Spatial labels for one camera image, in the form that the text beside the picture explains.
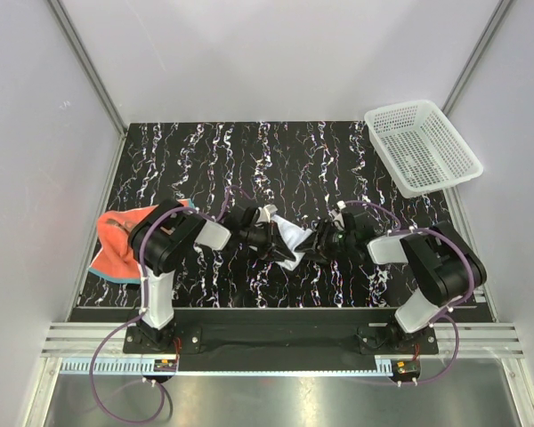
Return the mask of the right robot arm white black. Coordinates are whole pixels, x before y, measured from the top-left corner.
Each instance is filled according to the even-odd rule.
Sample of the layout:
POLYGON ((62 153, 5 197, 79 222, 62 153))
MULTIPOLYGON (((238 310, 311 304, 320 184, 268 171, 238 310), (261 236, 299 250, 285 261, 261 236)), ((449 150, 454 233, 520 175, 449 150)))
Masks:
POLYGON ((450 222, 380 236, 359 214, 340 213, 334 220, 320 221, 295 250, 318 263, 343 256, 356 263, 409 266, 417 290, 386 326, 374 334, 359 334, 360 343, 370 351, 383 347, 400 353, 410 350, 426 328, 487 280, 484 264, 450 222))

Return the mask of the orange patterned towel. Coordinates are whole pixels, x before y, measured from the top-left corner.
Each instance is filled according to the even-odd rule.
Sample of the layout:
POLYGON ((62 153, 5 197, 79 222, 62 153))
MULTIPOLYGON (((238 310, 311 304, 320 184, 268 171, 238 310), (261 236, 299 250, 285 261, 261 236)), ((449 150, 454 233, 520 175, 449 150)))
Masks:
POLYGON ((139 284, 179 268, 206 219, 184 200, 128 211, 108 211, 97 221, 101 249, 89 271, 110 282, 139 284))

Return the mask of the white terry towel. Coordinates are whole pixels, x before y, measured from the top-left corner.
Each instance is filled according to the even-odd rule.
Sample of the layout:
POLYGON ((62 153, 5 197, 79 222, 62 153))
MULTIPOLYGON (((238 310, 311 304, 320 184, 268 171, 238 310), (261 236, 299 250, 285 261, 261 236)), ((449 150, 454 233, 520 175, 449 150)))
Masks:
POLYGON ((281 217, 277 213, 272 216, 271 220, 278 225, 280 234, 282 235, 288 248, 293 251, 295 258, 296 258, 294 262, 286 261, 286 262, 275 262, 275 263, 277 263, 281 268, 285 270, 293 271, 298 267, 301 260, 303 259, 303 255, 298 254, 295 251, 295 248, 299 244, 301 244, 305 239, 307 239, 308 236, 312 234, 312 231, 305 230, 299 227, 298 225, 281 217))

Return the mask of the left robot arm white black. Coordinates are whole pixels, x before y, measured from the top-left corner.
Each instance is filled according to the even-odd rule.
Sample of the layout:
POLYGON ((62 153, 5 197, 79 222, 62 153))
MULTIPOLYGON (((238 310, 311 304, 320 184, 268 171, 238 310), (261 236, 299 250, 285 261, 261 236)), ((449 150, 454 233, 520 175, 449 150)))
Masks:
POLYGON ((232 207, 211 220, 178 200, 157 205, 135 225, 128 245, 141 273, 142 306, 136 325, 156 352, 174 343, 175 271, 195 245, 221 252, 244 245, 267 262, 295 262, 274 205, 232 207))

